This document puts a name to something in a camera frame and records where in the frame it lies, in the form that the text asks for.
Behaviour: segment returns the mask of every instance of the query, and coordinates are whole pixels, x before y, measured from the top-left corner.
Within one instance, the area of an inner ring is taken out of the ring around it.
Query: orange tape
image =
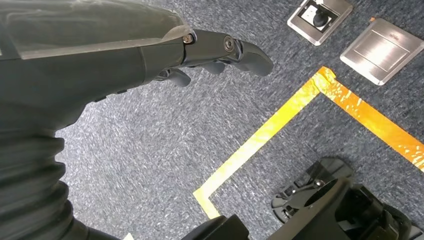
[[[424,145],[336,81],[322,67],[263,126],[255,132],[193,195],[211,219],[220,215],[209,197],[319,93],[346,111],[405,159],[424,172]]]
[[[424,144],[336,81],[330,69],[323,67],[319,73],[322,78],[315,84],[321,93],[424,172]]]

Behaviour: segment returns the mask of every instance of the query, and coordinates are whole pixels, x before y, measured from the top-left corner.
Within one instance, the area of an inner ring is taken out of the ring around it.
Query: metal floor outlet cover
[[[316,26],[314,17],[321,11],[327,18]],[[345,0],[304,0],[289,18],[287,24],[315,46],[321,45],[352,12],[353,6]]]
[[[341,54],[340,59],[381,86],[423,49],[423,40],[379,18]]]

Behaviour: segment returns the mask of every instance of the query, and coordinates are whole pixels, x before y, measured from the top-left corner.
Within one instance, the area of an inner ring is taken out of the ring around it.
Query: robotic arm
[[[153,80],[186,86],[185,67],[273,68],[251,43],[132,1],[0,0],[0,21],[1,240],[117,239],[74,219],[59,181],[55,132],[88,103]]]

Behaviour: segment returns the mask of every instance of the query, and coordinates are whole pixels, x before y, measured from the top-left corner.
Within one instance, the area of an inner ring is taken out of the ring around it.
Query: yellow tape
[[[317,78],[315,84],[325,86],[320,89],[323,94],[424,172],[424,145],[420,141],[337,82],[330,69],[319,72],[323,77]]]
[[[249,138],[193,195],[209,218],[220,214],[209,200],[228,178],[245,164],[319,93],[323,93],[364,127],[424,172],[424,145],[336,81],[322,67],[255,134]]]
[[[303,85],[255,134],[249,138],[210,178],[193,194],[209,218],[220,214],[209,200],[228,178],[245,164],[262,146],[277,134],[292,118],[308,105],[320,91],[313,81]]]

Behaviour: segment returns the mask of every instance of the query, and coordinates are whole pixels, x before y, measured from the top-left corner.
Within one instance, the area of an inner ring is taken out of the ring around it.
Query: metal bolt
[[[225,51],[231,53],[234,50],[234,47],[235,47],[234,45],[235,45],[235,43],[234,43],[234,39],[232,37],[226,36],[224,38]]]
[[[193,38],[193,35],[187,34],[182,37],[182,42],[185,44],[191,44],[195,39]]]
[[[321,186],[323,186],[325,183],[324,183],[323,181],[321,181],[321,180],[315,180],[315,184],[316,184],[318,187],[321,187]]]

